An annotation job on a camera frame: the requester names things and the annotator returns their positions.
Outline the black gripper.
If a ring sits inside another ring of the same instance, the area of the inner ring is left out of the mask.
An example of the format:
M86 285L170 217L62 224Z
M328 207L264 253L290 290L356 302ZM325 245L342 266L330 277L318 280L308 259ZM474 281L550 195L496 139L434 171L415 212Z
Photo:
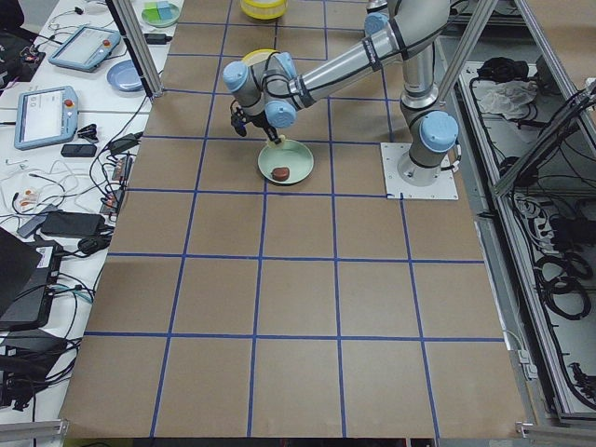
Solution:
M268 140L273 140L278 136L277 130L268 122L264 112L258 115L247 115L239 105L231 104L230 114L231 126L241 137L247 136L246 127L249 124L263 130Z

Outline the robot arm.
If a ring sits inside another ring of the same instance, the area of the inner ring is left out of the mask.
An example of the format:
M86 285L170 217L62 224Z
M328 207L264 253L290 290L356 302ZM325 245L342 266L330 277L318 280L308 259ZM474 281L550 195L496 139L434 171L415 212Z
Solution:
M402 64L401 111L412 136L400 158L399 175L407 183L434 183L448 152L455 147L458 125L437 109L434 42L449 22L449 1L372 1L365 35L353 47L319 67L299 73L288 52L256 50L224 67L223 81L233 94L231 125L238 135L253 124L273 143L278 132L312 106L384 66Z

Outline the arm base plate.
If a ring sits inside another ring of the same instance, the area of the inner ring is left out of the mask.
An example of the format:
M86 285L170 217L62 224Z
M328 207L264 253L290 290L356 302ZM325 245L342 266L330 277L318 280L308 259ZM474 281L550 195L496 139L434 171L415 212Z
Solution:
M411 144L382 142L381 159L389 199L457 200L454 174L448 167L451 160L443 157L440 167L422 169L409 157Z

